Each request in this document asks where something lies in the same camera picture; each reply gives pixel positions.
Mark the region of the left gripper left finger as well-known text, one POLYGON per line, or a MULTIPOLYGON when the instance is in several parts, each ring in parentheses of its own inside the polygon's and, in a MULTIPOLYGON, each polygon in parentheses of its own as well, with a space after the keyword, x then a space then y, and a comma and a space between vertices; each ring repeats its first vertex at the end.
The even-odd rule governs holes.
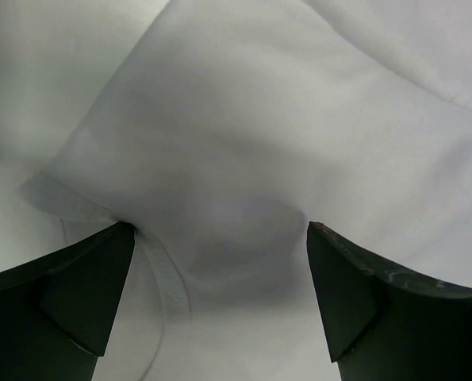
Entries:
POLYGON ((0 381, 82 381, 104 356, 135 245, 118 222, 0 272, 0 381))

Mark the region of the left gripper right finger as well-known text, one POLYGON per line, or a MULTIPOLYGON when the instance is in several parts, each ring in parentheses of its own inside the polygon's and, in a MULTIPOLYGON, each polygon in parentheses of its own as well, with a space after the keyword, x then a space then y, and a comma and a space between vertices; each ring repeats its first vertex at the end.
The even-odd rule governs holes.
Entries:
POLYGON ((318 222, 309 224, 307 253, 342 379, 472 381, 472 288, 413 271, 318 222))

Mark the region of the white t-shirt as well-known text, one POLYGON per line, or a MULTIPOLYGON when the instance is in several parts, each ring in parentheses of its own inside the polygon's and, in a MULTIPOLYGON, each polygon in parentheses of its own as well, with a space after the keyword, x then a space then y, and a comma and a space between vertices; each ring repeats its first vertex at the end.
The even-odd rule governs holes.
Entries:
POLYGON ((472 288, 472 1, 0 1, 0 271, 118 220, 96 380, 337 380, 310 221, 472 288))

